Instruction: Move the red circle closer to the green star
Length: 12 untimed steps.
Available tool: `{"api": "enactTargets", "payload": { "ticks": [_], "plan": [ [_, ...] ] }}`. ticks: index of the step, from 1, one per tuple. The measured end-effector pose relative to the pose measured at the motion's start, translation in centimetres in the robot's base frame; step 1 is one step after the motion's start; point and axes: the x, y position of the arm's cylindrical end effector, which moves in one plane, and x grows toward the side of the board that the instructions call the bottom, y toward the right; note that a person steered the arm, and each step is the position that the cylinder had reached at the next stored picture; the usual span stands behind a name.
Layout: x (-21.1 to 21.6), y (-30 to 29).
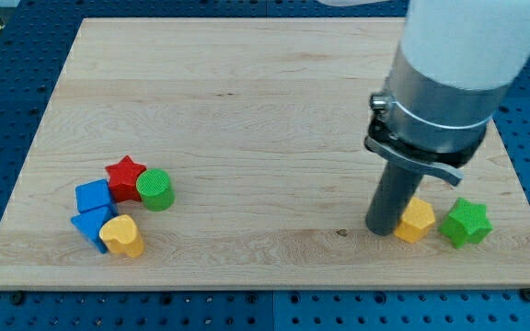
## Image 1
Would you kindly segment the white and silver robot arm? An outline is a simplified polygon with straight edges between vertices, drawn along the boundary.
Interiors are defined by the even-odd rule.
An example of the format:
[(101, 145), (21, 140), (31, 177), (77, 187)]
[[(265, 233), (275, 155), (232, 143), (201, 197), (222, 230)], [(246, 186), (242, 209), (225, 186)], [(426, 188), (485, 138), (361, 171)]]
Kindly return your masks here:
[(457, 185), (530, 56), (530, 0), (411, 0), (366, 147)]

